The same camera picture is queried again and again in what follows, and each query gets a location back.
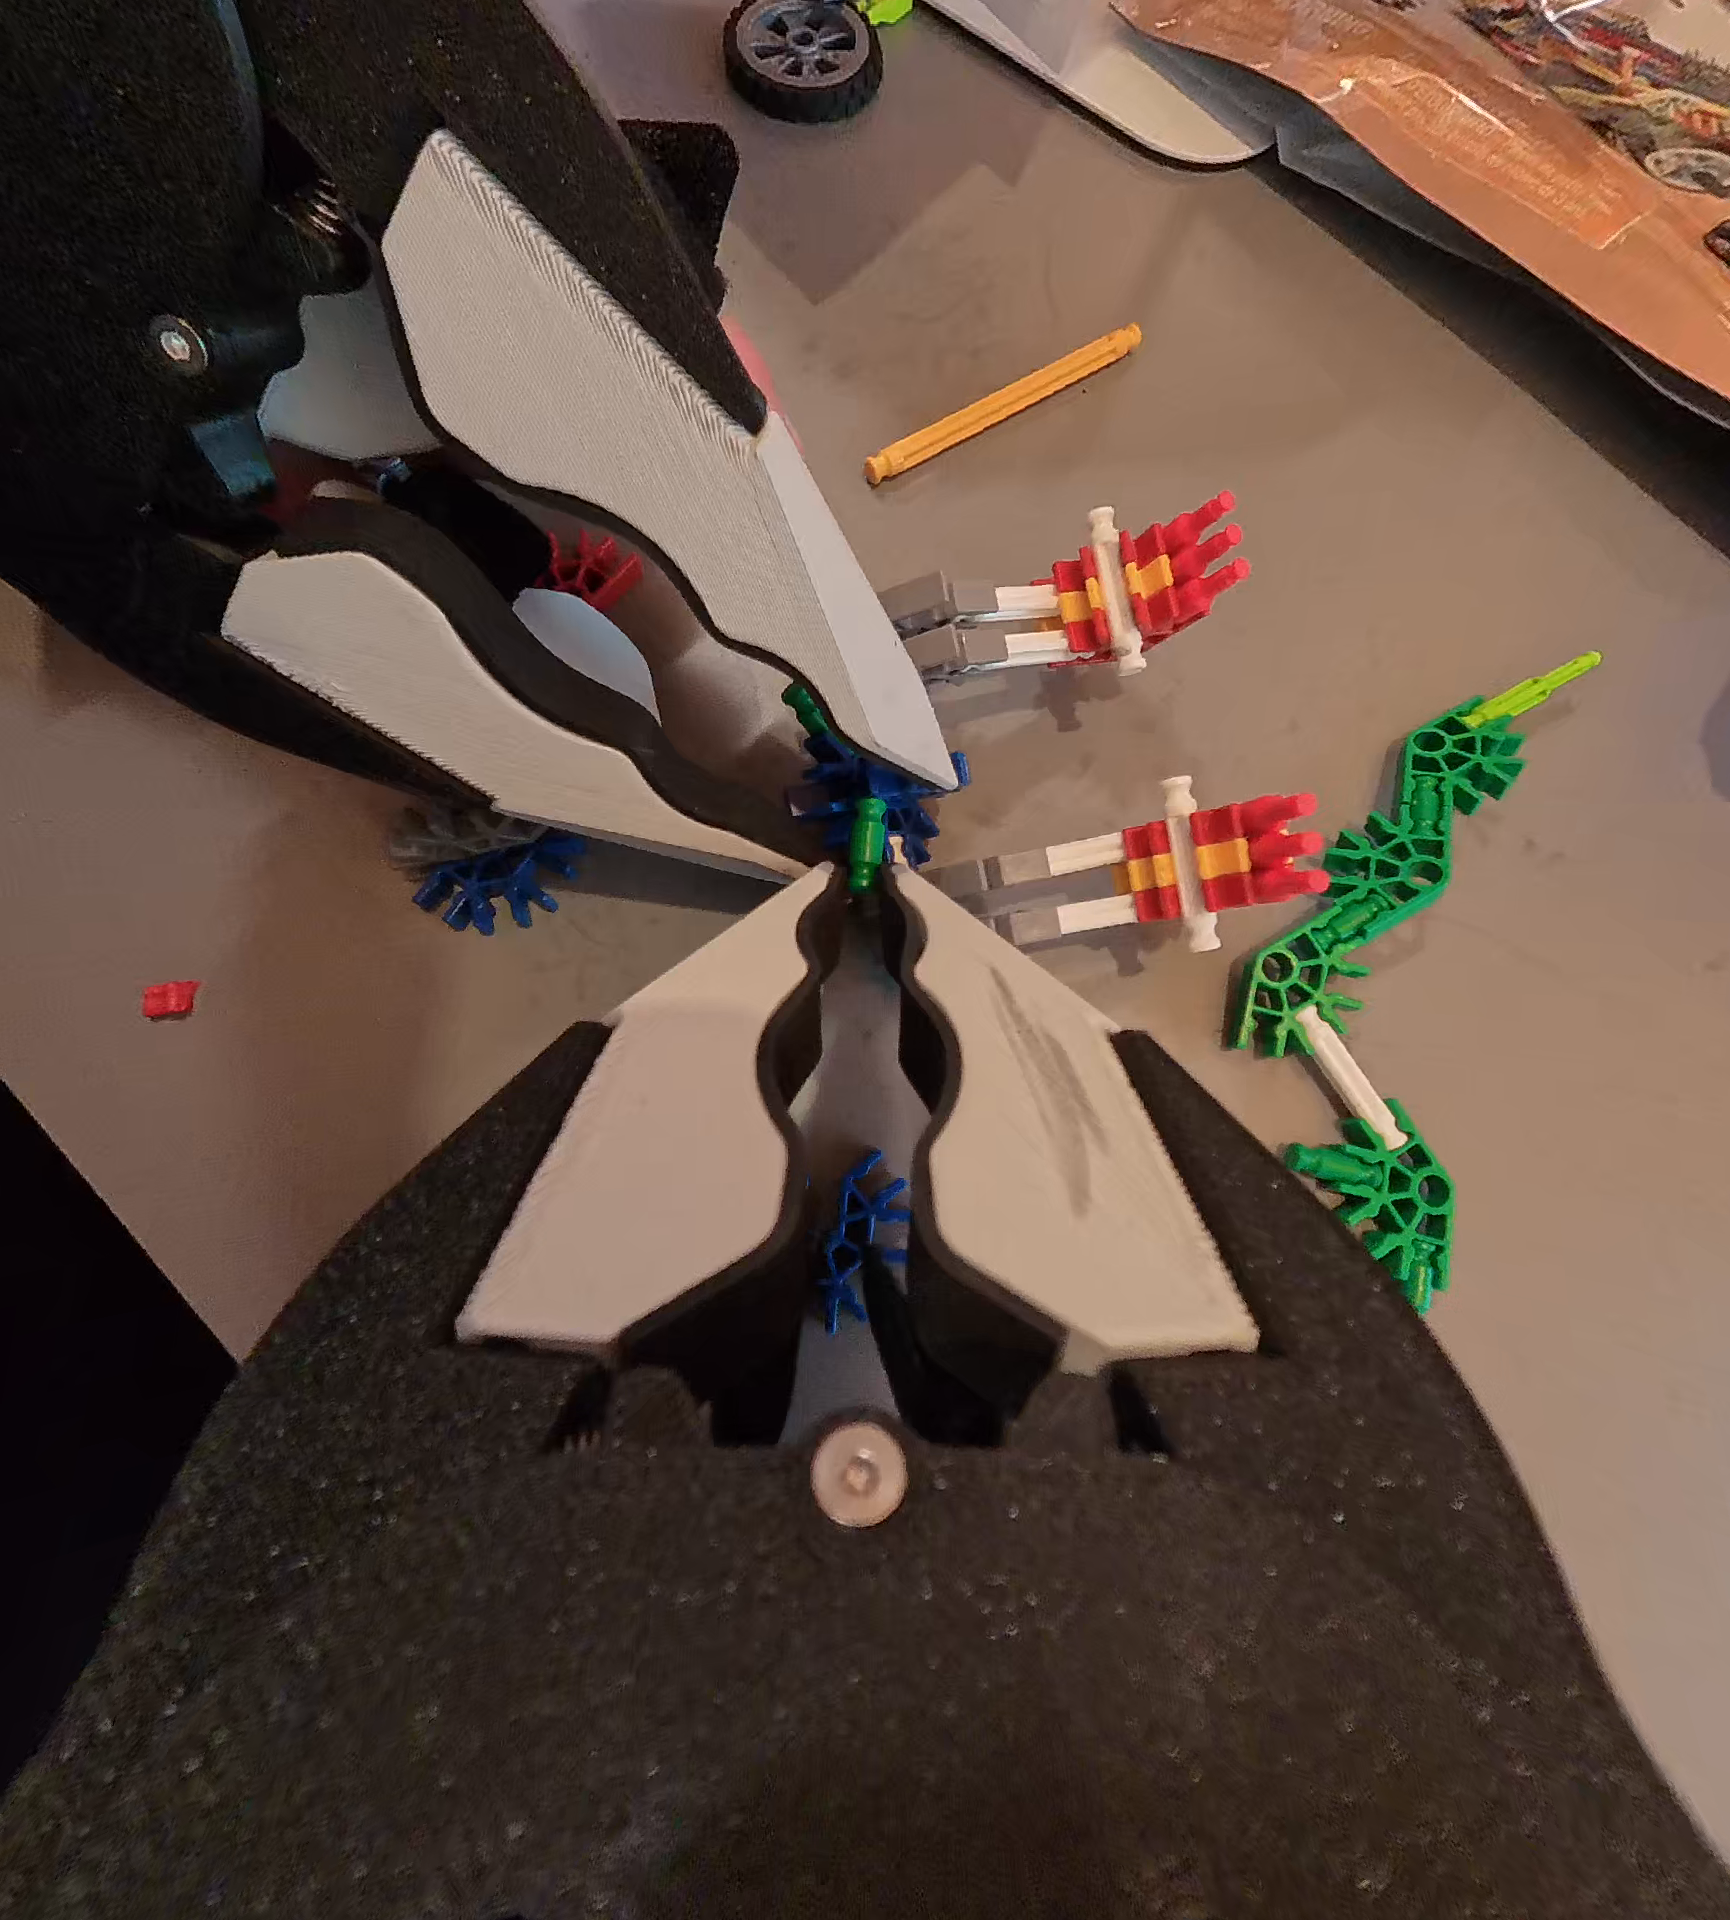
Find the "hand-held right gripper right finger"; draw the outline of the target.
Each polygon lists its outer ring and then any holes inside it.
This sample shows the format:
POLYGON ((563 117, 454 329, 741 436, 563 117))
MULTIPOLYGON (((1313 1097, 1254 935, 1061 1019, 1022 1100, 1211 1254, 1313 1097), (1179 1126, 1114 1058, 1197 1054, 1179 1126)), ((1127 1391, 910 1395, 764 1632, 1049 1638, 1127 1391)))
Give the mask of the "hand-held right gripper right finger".
POLYGON ((1122 1060, 1127 1032, 931 881, 884 897, 900 1069, 927 1109, 908 1183, 935 1350, 1019 1331, 1030 1375, 1254 1354, 1260 1328, 1122 1060), (997 1327, 986 1332, 984 1319, 997 1327))

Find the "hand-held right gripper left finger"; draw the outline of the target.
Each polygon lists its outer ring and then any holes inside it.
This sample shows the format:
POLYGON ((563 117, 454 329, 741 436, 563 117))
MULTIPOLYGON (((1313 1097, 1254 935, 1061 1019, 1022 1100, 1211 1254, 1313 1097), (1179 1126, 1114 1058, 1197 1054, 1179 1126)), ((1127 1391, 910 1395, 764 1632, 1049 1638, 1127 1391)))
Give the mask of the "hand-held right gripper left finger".
POLYGON ((612 1011, 458 1312, 462 1344, 650 1354, 792 1250, 807 1156, 791 1106, 825 1051, 831 969, 823 862, 612 1011))

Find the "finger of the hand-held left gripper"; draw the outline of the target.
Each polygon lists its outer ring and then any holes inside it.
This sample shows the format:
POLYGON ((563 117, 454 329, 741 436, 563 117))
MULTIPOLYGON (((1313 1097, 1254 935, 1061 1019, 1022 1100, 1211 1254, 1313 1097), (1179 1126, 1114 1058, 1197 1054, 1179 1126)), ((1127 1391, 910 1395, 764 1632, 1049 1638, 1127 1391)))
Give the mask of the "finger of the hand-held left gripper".
POLYGON ((663 798, 621 747, 499 684, 440 604, 378 558, 255 560, 238 575, 225 636, 501 812, 775 885, 818 862, 663 798))
POLYGON ((778 421, 734 421, 448 131, 422 142, 381 253, 444 441, 641 537, 715 636, 808 684, 853 747, 959 784, 921 670, 778 421))

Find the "multicoloured construction toy model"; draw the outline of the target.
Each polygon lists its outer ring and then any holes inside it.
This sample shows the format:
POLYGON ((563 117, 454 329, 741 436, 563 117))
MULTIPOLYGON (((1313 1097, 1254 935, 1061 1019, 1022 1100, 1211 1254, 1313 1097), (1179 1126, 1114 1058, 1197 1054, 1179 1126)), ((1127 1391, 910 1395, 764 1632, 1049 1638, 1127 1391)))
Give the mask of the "multicoloured construction toy model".
MULTIPOLYGON (((929 575, 880 595, 897 638, 929 688, 1017 672, 1108 672, 1135 679, 1163 644, 1200 625, 1216 601, 1249 578, 1239 555, 1234 499, 1129 533, 1108 506, 1088 516, 1074 556, 1027 585, 993 587, 929 575)), ((886 805, 886 862, 922 871, 939 837, 935 805, 946 788, 897 772, 831 736, 807 736, 805 783, 789 794, 796 821, 818 830, 847 897, 847 848, 861 798, 886 805)), ((1265 794, 1212 807, 1191 776, 1163 784, 1154 819, 1022 852, 964 861, 932 877, 955 900, 1004 900, 993 929, 1017 949, 1081 935, 1150 926, 1183 937, 1188 953, 1222 949, 1221 925, 1257 906, 1321 898, 1322 838, 1306 832, 1311 794, 1265 794)))

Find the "person's left hand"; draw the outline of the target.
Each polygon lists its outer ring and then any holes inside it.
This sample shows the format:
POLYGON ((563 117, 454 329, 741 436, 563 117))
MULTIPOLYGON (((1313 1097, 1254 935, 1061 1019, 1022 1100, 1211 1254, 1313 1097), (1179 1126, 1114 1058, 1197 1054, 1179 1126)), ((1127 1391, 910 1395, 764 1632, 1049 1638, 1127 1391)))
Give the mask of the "person's left hand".
POLYGON ((782 401, 780 401, 780 395, 778 395, 778 385, 777 385, 775 375, 772 375, 772 371, 768 369, 762 353, 759 350, 759 347, 756 347, 755 341, 750 338, 750 335, 743 329, 743 324, 741 324, 729 310, 723 310, 723 312, 719 315, 719 322, 720 322, 720 329, 723 329, 723 332, 725 332, 730 349, 734 350, 734 357, 738 359, 743 371, 748 375, 748 378, 750 378, 752 385, 756 387, 759 395, 764 398, 767 409, 768 409, 771 413, 775 413, 775 415, 782 415, 782 401))

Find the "red fan connector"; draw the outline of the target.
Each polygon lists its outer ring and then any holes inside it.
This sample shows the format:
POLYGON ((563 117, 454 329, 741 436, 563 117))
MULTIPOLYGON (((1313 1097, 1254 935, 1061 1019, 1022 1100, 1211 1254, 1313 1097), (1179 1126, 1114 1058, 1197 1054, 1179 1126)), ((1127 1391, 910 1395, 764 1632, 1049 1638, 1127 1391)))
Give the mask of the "red fan connector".
POLYGON ((533 589, 577 599, 592 612, 611 616, 645 578, 643 556, 615 537, 596 538, 588 528, 563 538, 544 533, 544 562, 533 589))

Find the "blue snowflake connector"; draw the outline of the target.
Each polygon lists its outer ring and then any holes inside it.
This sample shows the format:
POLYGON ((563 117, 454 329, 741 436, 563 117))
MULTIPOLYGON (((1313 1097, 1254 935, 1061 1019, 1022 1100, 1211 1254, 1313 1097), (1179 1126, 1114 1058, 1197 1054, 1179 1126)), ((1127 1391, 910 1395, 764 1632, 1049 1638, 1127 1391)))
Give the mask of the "blue snowflake connector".
POLYGON ((826 1337, 865 1327, 868 1269, 900 1275, 908 1263, 913 1210, 908 1183, 892 1172, 883 1150, 868 1149, 843 1174, 826 1231, 815 1243, 813 1285, 826 1337))

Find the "blue and grey snowflake connectors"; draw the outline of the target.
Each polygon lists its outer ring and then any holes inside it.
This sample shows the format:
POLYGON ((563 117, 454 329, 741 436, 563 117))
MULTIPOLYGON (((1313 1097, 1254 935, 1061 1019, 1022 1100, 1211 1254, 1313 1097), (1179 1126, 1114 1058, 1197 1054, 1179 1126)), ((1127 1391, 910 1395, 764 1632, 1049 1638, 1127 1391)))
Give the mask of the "blue and grey snowflake connectors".
POLYGON ((580 875, 588 846, 577 832, 496 809, 424 803, 399 815, 386 852, 420 912, 491 938, 501 917, 525 930, 537 912, 554 915, 551 889, 580 875))

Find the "long yellow rod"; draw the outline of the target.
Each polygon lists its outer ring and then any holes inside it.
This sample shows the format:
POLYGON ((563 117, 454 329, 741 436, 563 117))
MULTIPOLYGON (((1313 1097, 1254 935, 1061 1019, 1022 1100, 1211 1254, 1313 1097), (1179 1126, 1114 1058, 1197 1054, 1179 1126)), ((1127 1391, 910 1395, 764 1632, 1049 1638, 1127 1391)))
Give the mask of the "long yellow rod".
POLYGON ((863 463, 863 477, 871 488, 900 479, 922 469, 950 450, 993 433, 1004 423, 1043 406, 1055 397, 1062 397, 1083 387, 1092 377, 1106 373, 1135 357, 1145 344, 1145 329, 1136 322, 1112 329, 1092 338, 1081 349, 1035 369, 997 393, 979 397, 946 416, 916 428, 897 442, 873 453, 863 463))

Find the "black toy wheel assembly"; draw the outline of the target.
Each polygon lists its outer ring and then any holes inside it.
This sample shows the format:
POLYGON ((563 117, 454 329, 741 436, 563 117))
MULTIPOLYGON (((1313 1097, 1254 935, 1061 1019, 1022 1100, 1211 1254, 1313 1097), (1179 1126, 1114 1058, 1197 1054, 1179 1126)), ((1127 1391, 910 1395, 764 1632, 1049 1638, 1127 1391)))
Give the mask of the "black toy wheel assembly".
POLYGON ((914 2, 741 2, 723 24, 729 84, 786 126, 836 126, 879 100, 883 30, 914 2))

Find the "white desk stand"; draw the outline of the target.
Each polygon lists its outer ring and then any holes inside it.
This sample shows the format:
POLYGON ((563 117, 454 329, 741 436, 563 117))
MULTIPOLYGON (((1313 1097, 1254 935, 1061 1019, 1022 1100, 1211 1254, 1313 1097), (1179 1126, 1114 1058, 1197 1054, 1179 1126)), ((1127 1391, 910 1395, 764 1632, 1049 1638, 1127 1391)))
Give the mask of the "white desk stand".
POLYGON ((927 2, 927 10, 1073 111, 1177 169, 1242 167, 1274 135, 1187 75, 1167 43, 1108 2, 927 2))

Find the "person's dark pants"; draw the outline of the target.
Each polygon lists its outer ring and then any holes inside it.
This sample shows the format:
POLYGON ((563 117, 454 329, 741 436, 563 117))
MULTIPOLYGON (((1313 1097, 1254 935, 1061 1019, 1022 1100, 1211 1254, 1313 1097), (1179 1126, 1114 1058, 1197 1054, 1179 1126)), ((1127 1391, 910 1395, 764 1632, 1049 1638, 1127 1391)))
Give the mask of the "person's dark pants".
POLYGON ((0 1078, 0 1796, 235 1370, 0 1078))

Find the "orange toy package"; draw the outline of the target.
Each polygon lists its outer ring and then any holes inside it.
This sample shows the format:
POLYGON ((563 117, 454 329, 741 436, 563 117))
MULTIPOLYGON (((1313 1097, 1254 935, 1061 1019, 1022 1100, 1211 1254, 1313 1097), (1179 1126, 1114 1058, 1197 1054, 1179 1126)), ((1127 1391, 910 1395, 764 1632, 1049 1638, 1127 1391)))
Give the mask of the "orange toy package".
POLYGON ((1117 4, 1282 160, 1730 428, 1730 2, 1117 4))

